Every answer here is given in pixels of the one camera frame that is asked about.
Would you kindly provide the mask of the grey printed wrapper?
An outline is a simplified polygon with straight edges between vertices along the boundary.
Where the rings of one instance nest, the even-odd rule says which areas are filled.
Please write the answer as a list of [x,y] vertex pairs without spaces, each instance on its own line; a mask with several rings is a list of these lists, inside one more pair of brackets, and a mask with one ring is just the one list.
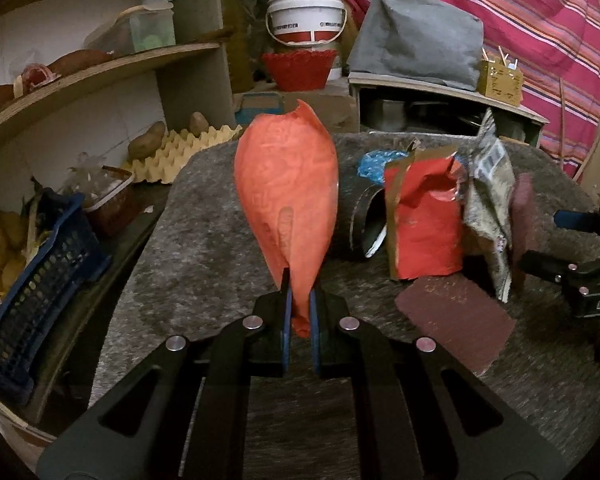
[[509,205],[515,182],[512,162],[488,108],[468,151],[464,223],[486,259],[495,298],[503,304],[509,300],[513,281],[509,265],[513,248]]

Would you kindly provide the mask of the red foil snack bag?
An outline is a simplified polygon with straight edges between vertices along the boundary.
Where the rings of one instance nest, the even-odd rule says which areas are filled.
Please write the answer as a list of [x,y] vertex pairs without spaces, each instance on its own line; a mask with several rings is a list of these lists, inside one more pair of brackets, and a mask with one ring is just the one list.
[[455,145],[425,148],[384,169],[390,278],[416,280],[462,270],[458,198],[464,168]]

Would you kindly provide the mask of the orange plastic bag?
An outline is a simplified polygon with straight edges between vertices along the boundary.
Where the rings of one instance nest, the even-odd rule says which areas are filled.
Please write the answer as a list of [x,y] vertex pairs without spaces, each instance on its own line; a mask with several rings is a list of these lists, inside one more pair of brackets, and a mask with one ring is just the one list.
[[310,291],[337,219],[334,140],[306,102],[287,114],[261,114],[238,141],[234,180],[275,284],[290,272],[291,326],[309,336]]

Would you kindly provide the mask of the blue plastic crate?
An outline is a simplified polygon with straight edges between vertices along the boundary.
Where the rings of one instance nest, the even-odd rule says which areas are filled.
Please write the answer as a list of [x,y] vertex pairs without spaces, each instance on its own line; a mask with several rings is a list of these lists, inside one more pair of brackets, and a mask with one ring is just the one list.
[[0,304],[0,393],[26,404],[35,387],[33,362],[58,316],[76,292],[96,281],[110,252],[83,210],[84,195],[46,188],[38,226],[50,236],[18,276]]

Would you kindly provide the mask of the black cylindrical can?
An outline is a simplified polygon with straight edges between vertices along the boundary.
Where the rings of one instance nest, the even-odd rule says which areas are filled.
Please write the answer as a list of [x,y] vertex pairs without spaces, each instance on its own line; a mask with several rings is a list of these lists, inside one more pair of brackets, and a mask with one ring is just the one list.
[[340,190],[338,236],[353,261],[373,257],[387,235],[385,190],[370,180],[355,177]]

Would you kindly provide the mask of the yellow utensil holder box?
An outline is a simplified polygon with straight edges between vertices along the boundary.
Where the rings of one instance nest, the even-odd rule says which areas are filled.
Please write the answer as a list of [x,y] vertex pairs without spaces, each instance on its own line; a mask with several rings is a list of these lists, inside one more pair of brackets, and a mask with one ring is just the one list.
[[482,49],[480,74],[477,91],[486,98],[497,100],[511,106],[519,106],[522,102],[522,86],[524,74],[518,60],[501,47],[498,52]]

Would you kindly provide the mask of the blue crumpled plastic bag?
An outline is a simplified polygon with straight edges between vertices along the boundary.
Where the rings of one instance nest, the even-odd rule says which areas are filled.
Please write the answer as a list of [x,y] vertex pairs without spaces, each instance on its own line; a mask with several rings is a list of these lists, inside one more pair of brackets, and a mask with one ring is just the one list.
[[406,151],[373,150],[365,153],[358,162],[356,174],[373,184],[383,186],[385,183],[385,166],[389,162],[405,158]]

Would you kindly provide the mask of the yellow egg tray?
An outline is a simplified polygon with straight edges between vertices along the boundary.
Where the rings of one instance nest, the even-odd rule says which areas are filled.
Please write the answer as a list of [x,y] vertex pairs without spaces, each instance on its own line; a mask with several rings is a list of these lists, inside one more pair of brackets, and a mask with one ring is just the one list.
[[242,126],[230,128],[228,125],[219,129],[210,127],[199,136],[188,130],[171,130],[155,154],[142,160],[124,162],[121,168],[132,174],[135,183],[171,184],[195,154],[234,140],[241,133]]

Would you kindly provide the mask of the pink striped curtain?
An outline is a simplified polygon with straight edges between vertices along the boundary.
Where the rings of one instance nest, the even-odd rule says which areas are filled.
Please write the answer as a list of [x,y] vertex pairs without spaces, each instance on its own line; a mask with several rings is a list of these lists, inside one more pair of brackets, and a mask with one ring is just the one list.
[[[372,0],[346,0],[362,22]],[[442,0],[483,22],[486,50],[524,74],[522,102],[548,121],[540,147],[574,176],[600,120],[600,0]]]

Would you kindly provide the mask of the grey low shelf table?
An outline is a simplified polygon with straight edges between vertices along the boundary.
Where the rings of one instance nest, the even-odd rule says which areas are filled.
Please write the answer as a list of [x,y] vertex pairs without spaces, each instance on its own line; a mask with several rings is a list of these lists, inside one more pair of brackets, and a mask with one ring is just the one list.
[[350,73],[348,83],[362,130],[474,138],[484,115],[491,112],[500,136],[537,146],[548,124],[547,118],[523,105],[444,84],[364,72]]

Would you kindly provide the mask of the red plastic basket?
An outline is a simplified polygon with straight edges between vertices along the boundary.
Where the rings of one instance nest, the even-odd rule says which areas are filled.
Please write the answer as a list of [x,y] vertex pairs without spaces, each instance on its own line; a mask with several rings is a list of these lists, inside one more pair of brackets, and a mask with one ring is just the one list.
[[336,60],[336,50],[294,50],[263,53],[266,70],[279,90],[300,92],[322,90]]

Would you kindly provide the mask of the clear plastic container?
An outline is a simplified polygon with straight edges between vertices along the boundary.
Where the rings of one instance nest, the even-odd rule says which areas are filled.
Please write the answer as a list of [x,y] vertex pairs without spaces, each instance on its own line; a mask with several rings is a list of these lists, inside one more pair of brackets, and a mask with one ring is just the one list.
[[132,6],[84,39],[85,49],[108,52],[114,58],[175,45],[173,11],[168,6]]

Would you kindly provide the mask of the white plastic bucket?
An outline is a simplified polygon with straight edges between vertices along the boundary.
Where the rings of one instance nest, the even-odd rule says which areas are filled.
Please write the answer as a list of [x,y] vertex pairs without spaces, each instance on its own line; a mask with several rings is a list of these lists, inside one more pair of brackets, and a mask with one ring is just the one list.
[[313,47],[336,41],[347,15],[343,0],[268,0],[265,27],[285,47]]

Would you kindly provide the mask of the wooden wall shelf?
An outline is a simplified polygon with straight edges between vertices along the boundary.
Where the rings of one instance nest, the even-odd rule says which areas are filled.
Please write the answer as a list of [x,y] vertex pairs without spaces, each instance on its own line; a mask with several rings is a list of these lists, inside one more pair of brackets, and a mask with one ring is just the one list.
[[[41,1],[0,0],[0,12]],[[186,127],[193,112],[215,127],[234,125],[221,0],[176,0],[173,23],[174,46],[120,58],[79,50],[63,56],[53,76],[35,89],[15,86],[14,99],[0,109],[0,148],[73,101],[150,70],[157,74],[169,126]]]

